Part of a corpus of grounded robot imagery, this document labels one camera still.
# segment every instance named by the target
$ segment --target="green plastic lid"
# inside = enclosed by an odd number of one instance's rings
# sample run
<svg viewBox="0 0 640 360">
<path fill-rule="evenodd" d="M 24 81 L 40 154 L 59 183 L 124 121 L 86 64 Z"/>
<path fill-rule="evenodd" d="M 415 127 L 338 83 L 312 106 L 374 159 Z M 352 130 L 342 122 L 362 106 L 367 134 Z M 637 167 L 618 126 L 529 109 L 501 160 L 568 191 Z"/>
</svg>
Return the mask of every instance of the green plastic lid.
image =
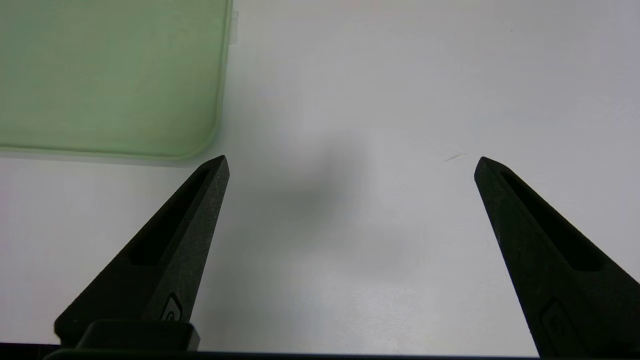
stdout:
<svg viewBox="0 0 640 360">
<path fill-rule="evenodd" d="M 182 159 L 220 119 L 231 0 L 0 1 L 0 150 Z"/>
</svg>

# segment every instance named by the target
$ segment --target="black plastic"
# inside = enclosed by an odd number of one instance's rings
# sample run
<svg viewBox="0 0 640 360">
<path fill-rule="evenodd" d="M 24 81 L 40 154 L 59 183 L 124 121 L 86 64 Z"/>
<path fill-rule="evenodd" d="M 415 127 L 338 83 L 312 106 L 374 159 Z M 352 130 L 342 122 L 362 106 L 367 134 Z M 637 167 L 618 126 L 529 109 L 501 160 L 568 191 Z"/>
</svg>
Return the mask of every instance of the black plastic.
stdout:
<svg viewBox="0 0 640 360">
<path fill-rule="evenodd" d="M 195 351 L 200 337 L 190 323 L 160 320 L 98 320 L 78 349 Z"/>
<path fill-rule="evenodd" d="M 189 322 L 228 179 L 224 156 L 193 172 L 58 317 L 63 347 L 97 320 Z"/>
<path fill-rule="evenodd" d="M 637 357 L 640 285 L 508 167 L 476 183 L 541 357 Z"/>
</svg>

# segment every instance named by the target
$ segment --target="translucent green container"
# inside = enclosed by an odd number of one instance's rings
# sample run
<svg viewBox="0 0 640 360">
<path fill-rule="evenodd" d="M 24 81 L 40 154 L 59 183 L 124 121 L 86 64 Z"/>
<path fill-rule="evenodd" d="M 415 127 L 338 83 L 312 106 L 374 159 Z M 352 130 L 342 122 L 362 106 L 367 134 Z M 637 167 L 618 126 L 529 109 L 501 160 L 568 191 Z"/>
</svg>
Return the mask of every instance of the translucent green container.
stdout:
<svg viewBox="0 0 640 360">
<path fill-rule="evenodd" d="M 0 0 L 0 150 L 179 160 L 220 121 L 231 0 Z"/>
</svg>

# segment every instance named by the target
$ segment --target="white table surface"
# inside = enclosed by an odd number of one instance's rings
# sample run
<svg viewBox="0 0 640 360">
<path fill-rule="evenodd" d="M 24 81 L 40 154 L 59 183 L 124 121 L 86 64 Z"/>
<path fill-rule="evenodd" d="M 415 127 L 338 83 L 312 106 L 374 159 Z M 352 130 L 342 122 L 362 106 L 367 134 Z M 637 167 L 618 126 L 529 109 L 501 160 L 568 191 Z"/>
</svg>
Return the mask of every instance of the white table surface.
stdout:
<svg viewBox="0 0 640 360">
<path fill-rule="evenodd" d="M 536 355 L 480 156 L 640 278 L 639 2 L 235 9 L 205 154 L 2 154 L 0 341 L 57 342 L 57 315 L 219 154 L 231 178 L 192 317 L 200 350 Z"/>
</svg>

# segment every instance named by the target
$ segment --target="scuff mark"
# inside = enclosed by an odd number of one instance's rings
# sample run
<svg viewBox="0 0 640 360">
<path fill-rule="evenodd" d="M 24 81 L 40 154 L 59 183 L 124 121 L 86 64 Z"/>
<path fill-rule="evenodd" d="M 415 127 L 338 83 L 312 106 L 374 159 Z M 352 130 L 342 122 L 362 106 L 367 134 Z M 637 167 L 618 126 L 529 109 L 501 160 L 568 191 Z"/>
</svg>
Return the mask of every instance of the scuff mark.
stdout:
<svg viewBox="0 0 640 360">
<path fill-rule="evenodd" d="M 443 161 L 443 163 L 447 163 L 447 162 L 449 162 L 451 160 L 454 160 L 454 159 L 457 159 L 457 158 L 461 158 L 461 157 L 467 156 L 467 155 L 469 155 L 468 152 L 463 152 L 461 154 L 457 154 L 457 155 L 451 156 L 449 159 L 446 159 L 445 161 Z"/>
</svg>

